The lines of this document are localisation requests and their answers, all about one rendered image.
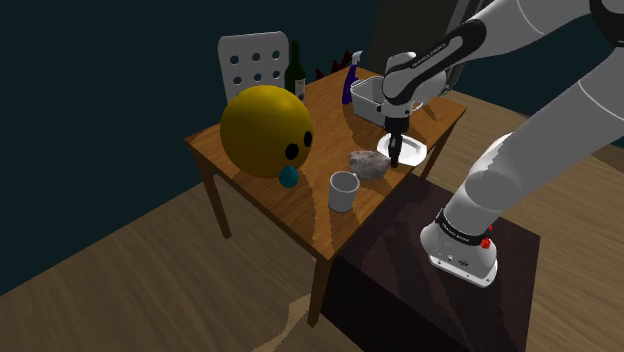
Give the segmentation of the small teal drop shape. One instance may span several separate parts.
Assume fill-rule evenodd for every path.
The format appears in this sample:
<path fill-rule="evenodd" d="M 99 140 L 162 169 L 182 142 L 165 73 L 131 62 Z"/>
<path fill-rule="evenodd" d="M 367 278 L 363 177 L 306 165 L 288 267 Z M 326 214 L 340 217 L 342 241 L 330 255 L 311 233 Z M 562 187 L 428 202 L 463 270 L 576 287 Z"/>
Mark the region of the small teal drop shape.
<path fill-rule="evenodd" d="M 278 180 L 283 187 L 292 188 L 299 181 L 298 171 L 291 165 L 286 165 L 281 169 Z"/>

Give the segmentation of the grey rock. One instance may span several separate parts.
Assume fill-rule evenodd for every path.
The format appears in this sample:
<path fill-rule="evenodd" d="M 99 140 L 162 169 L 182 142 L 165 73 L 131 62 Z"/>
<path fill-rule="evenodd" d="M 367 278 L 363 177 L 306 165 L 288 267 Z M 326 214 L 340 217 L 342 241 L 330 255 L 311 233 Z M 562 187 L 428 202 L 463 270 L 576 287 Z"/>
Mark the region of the grey rock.
<path fill-rule="evenodd" d="M 390 165 L 391 159 L 377 151 L 354 151 L 349 156 L 350 172 L 361 181 L 382 178 Z"/>

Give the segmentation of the white chair with holes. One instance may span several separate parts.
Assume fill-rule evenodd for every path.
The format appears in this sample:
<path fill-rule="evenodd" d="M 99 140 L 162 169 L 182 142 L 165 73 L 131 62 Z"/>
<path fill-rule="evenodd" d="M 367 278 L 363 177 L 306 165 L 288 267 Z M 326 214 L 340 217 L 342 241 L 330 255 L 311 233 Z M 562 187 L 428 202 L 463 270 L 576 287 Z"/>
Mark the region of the white chair with holes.
<path fill-rule="evenodd" d="M 283 32 L 222 36 L 217 50 L 227 101 L 255 85 L 284 87 L 290 59 Z"/>

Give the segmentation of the purple spray bottle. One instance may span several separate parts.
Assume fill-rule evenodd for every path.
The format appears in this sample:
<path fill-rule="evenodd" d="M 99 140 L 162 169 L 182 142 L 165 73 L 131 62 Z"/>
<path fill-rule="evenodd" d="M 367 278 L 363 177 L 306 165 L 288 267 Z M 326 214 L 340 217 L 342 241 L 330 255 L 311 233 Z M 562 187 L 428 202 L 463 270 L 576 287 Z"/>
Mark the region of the purple spray bottle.
<path fill-rule="evenodd" d="M 349 67 L 349 71 L 345 78 L 344 87 L 343 87 L 343 93 L 342 93 L 343 105 L 348 105 L 352 102 L 351 87 L 358 80 L 358 78 L 356 77 L 356 69 L 360 62 L 360 57 L 362 53 L 363 51 L 359 50 L 352 54 L 351 65 Z"/>

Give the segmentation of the dark red spiky plant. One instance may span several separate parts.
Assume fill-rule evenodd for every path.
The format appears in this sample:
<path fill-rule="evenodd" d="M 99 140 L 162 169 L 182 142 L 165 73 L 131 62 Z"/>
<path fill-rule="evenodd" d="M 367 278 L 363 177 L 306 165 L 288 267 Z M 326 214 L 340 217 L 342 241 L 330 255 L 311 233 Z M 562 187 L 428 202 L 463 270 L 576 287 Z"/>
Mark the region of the dark red spiky plant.
<path fill-rule="evenodd" d="M 330 73 L 336 73 L 342 69 L 344 69 L 345 67 L 349 66 L 352 60 L 352 53 L 349 51 L 346 51 L 343 55 L 342 61 L 338 62 L 336 60 L 332 61 L 332 67 L 330 70 Z M 320 80 L 322 78 L 325 77 L 325 74 L 318 68 L 315 69 L 315 74 L 316 74 L 316 79 Z"/>

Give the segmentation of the white plate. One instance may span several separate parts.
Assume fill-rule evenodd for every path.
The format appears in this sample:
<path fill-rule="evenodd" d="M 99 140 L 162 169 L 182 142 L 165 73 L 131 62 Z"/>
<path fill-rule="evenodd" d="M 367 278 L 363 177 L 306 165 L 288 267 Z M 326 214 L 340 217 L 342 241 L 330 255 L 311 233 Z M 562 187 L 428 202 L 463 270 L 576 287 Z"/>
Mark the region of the white plate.
<path fill-rule="evenodd" d="M 389 156 L 390 138 L 391 134 L 387 133 L 378 141 L 377 145 L 377 151 L 386 157 Z M 427 146 L 425 144 L 407 135 L 402 136 L 402 147 L 398 158 L 400 164 L 416 167 L 424 161 L 426 155 Z"/>

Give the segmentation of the grey rectangular tub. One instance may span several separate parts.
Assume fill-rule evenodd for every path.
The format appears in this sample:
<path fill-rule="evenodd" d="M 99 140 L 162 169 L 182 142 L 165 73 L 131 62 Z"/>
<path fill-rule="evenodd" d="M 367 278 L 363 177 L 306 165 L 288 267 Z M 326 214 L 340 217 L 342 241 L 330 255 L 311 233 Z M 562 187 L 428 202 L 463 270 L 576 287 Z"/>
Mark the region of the grey rectangular tub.
<path fill-rule="evenodd" d="M 373 76 L 354 82 L 350 88 L 354 114 L 379 127 L 385 126 L 385 116 L 377 111 L 385 100 L 382 80 L 382 76 Z"/>

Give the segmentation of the wooden table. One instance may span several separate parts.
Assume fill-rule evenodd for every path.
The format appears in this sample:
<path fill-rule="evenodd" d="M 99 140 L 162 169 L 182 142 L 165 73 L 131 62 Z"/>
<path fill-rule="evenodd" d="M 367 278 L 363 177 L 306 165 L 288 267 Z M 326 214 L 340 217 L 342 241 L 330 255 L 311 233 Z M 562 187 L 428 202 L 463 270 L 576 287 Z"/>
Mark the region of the wooden table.
<path fill-rule="evenodd" d="M 307 318 L 310 326 L 318 321 L 333 259 L 413 170 L 410 166 L 398 166 L 380 180 L 365 182 L 356 193 L 352 210 L 346 213 L 329 208 L 331 175 L 347 170 L 351 152 L 375 149 L 384 134 L 382 128 L 357 117 L 352 106 L 342 104 L 347 73 L 342 69 L 306 88 L 306 106 L 312 117 L 314 137 L 311 152 L 299 169 L 299 182 L 292 188 L 241 172 L 221 145 L 218 125 L 185 140 L 224 237 L 230 237 L 231 231 L 216 188 L 217 178 L 223 179 L 315 258 Z"/>

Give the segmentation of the yellow ball with black holes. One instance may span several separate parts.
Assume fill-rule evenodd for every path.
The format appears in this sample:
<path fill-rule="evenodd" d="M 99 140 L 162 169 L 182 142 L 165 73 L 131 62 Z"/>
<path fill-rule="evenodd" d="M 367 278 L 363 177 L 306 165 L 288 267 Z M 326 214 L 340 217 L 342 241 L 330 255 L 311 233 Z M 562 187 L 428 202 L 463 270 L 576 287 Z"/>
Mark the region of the yellow ball with black holes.
<path fill-rule="evenodd" d="M 226 106 L 220 138 L 229 159 L 243 172 L 273 179 L 302 165 L 311 150 L 313 123 L 294 94 L 272 85 L 247 88 Z"/>

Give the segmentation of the dark green wine bottle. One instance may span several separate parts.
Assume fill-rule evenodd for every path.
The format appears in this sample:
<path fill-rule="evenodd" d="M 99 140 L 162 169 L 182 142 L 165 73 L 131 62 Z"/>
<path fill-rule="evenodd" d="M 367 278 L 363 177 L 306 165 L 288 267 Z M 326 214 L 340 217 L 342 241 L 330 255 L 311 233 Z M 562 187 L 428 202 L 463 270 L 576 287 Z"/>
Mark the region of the dark green wine bottle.
<path fill-rule="evenodd" d="M 285 71 L 284 78 L 285 89 L 304 102 L 306 74 L 300 62 L 300 45 L 298 40 L 292 41 L 290 63 Z"/>

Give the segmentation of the white cup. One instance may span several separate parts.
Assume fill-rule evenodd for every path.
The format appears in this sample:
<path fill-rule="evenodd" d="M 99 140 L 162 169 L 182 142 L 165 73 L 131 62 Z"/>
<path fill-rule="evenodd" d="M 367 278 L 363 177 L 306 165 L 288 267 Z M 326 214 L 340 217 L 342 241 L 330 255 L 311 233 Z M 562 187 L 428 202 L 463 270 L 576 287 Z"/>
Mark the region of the white cup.
<path fill-rule="evenodd" d="M 353 206 L 360 186 L 357 175 L 347 171 L 338 171 L 330 177 L 329 182 L 329 207 L 335 212 L 348 212 Z"/>

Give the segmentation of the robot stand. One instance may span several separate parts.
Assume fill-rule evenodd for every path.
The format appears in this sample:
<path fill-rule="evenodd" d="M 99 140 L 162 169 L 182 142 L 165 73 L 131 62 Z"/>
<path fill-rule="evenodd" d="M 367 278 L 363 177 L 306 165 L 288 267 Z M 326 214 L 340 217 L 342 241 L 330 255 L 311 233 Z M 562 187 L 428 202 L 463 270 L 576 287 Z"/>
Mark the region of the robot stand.
<path fill-rule="evenodd" d="M 407 176 L 334 259 L 322 314 L 364 352 L 525 352 L 540 238 L 496 220 L 499 270 L 474 286 L 419 242 L 450 197 Z"/>

